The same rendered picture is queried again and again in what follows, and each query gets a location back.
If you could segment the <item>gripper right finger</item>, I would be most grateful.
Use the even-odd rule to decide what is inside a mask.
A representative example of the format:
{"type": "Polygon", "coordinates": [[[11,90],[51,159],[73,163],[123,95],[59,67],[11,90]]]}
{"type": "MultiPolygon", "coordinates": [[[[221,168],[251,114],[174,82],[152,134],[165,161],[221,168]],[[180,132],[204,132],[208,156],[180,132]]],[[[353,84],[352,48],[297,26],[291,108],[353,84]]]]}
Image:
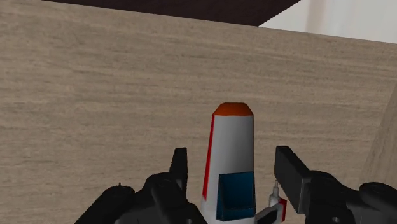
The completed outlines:
{"type": "Polygon", "coordinates": [[[367,182],[354,190],[310,170],[289,146],[275,148],[274,176],[305,224],[397,224],[397,189],[367,182]]]}

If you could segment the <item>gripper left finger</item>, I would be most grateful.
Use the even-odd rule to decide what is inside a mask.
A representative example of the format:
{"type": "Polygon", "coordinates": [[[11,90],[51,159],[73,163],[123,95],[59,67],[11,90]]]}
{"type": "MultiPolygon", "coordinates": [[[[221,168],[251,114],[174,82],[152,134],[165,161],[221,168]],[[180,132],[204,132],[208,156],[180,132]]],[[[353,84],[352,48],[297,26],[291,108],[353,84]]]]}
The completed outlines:
{"type": "Polygon", "coordinates": [[[150,175],[139,191],[109,187],[74,224],[207,224],[186,198],[187,179],[187,148],[176,148],[168,172],[150,175]]]}

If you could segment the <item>white toy jet plane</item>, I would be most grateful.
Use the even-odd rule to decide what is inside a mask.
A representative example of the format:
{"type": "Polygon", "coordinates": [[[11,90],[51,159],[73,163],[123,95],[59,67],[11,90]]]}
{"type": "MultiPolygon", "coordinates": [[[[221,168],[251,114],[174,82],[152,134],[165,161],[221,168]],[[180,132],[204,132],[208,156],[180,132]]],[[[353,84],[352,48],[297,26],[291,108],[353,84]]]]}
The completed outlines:
{"type": "Polygon", "coordinates": [[[212,114],[201,212],[208,224],[282,224],[286,200],[275,185],[256,210],[254,115],[243,102],[224,102],[212,114]]]}

